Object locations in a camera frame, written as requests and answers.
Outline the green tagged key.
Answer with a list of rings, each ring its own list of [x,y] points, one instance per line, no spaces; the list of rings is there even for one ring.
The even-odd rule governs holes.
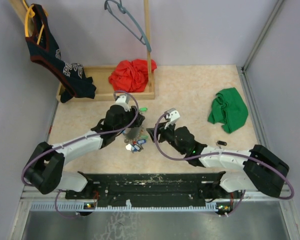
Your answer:
[[[141,107],[141,108],[139,108],[139,112],[140,113],[145,113],[145,112],[147,112],[148,111],[148,108],[147,107]]]

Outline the large metal keyring with keys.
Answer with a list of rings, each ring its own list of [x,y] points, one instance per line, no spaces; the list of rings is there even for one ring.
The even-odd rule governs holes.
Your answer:
[[[148,141],[148,135],[144,126],[127,128],[123,132],[125,148],[131,153],[138,153],[144,149],[144,144]]]

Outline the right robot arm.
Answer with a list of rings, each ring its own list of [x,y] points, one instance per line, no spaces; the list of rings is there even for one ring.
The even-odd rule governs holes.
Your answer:
[[[213,192],[225,198],[238,190],[259,191],[272,198],[281,198],[289,166],[263,145],[256,144],[250,150],[225,150],[200,143],[187,127],[147,128],[151,140],[156,144],[168,143],[183,155],[182,161],[194,167],[223,168]]]

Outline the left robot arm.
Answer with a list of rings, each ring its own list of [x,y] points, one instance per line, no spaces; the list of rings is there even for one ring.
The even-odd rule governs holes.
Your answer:
[[[87,153],[107,147],[121,132],[139,128],[144,120],[137,106],[125,109],[114,104],[106,112],[105,118],[84,135],[57,144],[39,143],[22,170],[21,180],[43,195],[64,190],[77,192],[87,199],[94,192],[88,177],[82,172],[65,171],[64,166]]]

